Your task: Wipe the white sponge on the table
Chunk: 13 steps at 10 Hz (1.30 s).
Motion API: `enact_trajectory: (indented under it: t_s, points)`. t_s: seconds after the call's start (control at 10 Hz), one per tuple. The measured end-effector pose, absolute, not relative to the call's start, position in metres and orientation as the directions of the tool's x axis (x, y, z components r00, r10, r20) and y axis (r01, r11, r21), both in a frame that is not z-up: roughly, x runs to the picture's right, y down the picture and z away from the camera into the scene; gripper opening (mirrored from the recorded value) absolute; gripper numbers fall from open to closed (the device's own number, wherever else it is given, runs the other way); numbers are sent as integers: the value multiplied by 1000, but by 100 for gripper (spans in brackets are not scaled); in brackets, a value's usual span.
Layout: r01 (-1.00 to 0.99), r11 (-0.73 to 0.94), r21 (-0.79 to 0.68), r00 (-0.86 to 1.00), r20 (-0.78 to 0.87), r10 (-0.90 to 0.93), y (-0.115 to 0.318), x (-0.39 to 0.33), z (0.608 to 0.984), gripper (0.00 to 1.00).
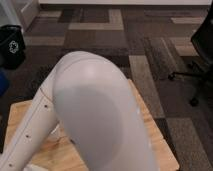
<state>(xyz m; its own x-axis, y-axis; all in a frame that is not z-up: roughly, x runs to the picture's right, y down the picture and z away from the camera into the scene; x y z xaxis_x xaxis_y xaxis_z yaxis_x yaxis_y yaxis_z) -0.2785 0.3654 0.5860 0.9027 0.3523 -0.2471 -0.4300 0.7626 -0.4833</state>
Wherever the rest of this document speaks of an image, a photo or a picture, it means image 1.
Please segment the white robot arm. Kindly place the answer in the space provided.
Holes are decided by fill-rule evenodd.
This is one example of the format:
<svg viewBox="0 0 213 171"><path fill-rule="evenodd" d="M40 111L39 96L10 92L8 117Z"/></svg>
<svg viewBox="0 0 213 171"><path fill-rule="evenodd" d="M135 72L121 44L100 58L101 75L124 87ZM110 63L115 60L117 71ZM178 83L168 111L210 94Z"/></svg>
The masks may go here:
<svg viewBox="0 0 213 171"><path fill-rule="evenodd" d="M160 171L128 79L102 56L74 51L58 61L0 156L0 171L23 171L58 125L89 171Z"/></svg>

